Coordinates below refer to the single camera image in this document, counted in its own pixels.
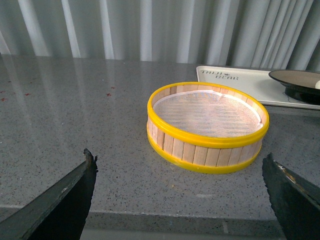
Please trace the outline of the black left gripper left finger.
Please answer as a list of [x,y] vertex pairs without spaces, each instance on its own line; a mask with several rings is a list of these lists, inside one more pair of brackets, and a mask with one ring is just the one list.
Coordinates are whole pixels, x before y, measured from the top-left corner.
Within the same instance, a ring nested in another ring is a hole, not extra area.
[[0,223],[2,240],[80,239],[98,172],[98,158],[83,154],[83,163]]

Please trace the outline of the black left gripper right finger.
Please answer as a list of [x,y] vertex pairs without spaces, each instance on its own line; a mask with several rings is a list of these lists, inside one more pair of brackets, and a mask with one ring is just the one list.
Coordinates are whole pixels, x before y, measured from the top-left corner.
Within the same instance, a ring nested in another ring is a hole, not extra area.
[[271,208],[288,240],[320,238],[320,188],[274,161],[262,161],[262,176]]

